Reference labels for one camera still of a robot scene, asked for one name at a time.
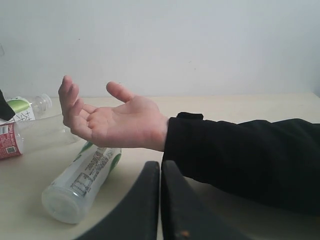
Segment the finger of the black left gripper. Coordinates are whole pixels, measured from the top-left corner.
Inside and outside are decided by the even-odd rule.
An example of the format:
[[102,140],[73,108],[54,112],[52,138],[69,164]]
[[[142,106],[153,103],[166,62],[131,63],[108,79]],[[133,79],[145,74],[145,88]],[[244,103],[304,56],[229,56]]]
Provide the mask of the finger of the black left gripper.
[[6,102],[3,92],[0,90],[0,119],[4,121],[9,121],[14,116],[14,110]]

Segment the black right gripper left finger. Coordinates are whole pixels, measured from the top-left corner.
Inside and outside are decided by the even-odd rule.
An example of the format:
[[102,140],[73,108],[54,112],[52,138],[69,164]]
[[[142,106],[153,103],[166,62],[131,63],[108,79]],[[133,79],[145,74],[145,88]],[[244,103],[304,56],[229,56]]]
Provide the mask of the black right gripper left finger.
[[147,161],[120,203],[79,240],[155,240],[159,219],[160,165]]

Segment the person's open bare hand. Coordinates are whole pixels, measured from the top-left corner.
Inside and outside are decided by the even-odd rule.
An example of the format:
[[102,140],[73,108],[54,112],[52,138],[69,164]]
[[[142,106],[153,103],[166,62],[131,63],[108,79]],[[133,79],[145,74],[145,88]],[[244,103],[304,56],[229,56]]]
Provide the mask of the person's open bare hand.
[[150,99],[110,81],[106,91],[121,101],[117,107],[96,107],[79,97],[79,87],[64,76],[58,90],[63,123],[70,131],[101,148],[144,148],[162,152],[168,117]]

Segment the black sleeved forearm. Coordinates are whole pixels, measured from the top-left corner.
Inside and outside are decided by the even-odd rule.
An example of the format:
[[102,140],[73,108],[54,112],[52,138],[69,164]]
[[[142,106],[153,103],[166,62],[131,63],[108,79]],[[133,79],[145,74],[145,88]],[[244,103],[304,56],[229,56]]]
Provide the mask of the black sleeved forearm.
[[320,214],[320,126],[294,118],[242,123],[181,112],[168,121],[164,160],[221,191],[294,213]]

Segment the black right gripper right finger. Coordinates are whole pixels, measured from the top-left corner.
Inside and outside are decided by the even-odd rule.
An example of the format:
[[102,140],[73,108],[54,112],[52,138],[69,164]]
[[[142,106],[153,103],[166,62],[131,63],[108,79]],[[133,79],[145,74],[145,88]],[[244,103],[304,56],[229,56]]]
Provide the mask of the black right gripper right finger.
[[202,203],[171,160],[161,164],[161,224],[164,240],[249,239]]

